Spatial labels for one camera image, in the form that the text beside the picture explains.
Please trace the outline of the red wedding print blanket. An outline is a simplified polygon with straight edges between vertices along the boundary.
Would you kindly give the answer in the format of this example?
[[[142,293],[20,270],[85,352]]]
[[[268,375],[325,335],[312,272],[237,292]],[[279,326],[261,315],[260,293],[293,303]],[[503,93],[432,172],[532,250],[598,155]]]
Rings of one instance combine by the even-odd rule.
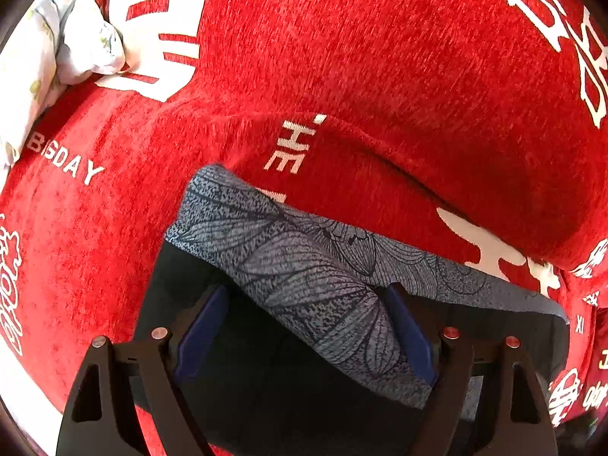
[[[556,302],[551,426],[607,420],[607,22],[582,0],[95,0],[126,64],[66,87],[1,176],[1,394],[48,454],[95,337],[136,339],[188,183]]]

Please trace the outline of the black pants grey patterned band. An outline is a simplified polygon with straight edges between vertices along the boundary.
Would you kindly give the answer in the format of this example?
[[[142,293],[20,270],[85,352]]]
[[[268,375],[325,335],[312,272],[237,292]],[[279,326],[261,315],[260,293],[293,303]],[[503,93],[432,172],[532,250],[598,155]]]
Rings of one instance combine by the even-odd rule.
[[[430,385],[414,373],[392,284],[449,324],[514,336],[537,373],[564,368],[569,321],[536,292],[355,226],[272,201],[219,165],[188,183],[135,336],[226,291],[188,332],[175,380],[214,446],[235,455],[400,455]]]

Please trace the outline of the crumpled white grey quilt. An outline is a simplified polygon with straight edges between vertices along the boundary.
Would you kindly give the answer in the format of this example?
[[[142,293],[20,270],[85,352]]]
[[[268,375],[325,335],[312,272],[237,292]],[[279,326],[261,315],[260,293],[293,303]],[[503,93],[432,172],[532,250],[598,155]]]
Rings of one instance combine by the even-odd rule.
[[[125,64],[120,33],[95,0],[34,0],[1,52],[1,176],[66,87]]]

